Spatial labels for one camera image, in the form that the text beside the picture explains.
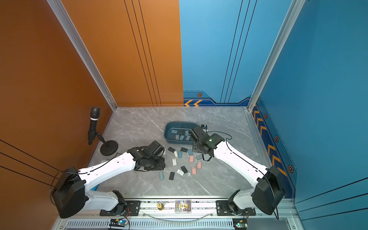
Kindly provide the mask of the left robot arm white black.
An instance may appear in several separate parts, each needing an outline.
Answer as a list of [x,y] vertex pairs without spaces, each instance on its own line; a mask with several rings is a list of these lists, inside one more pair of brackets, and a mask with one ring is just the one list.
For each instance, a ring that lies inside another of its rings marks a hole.
[[112,216],[126,214],[127,202],[119,191],[98,192],[93,188],[125,172],[161,171],[165,168],[164,153],[163,146],[134,147],[105,163],[63,171],[50,193],[59,217],[70,218],[86,210],[100,210]]

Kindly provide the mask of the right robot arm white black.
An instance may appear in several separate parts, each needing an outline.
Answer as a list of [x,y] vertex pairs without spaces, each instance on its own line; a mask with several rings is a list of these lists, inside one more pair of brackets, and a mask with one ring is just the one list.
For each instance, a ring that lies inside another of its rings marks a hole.
[[202,154],[217,158],[242,175],[252,186],[236,190],[228,199],[233,215],[243,215],[248,209],[258,208],[266,215],[279,218],[278,205],[286,195],[283,174],[275,166],[266,167],[246,157],[218,134],[195,134],[192,139]]

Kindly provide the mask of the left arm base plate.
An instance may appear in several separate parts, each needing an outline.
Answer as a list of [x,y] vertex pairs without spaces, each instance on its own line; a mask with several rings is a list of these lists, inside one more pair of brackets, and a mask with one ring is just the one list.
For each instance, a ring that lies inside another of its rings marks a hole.
[[124,204],[118,203],[118,205],[111,211],[101,210],[100,216],[138,216],[140,211],[141,201],[128,200]]

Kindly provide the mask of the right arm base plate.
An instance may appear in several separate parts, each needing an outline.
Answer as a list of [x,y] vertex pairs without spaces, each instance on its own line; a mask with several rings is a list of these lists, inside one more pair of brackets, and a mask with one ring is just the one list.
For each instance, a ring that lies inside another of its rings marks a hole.
[[238,209],[235,205],[230,204],[228,200],[217,200],[216,211],[218,216],[255,216],[254,208]]

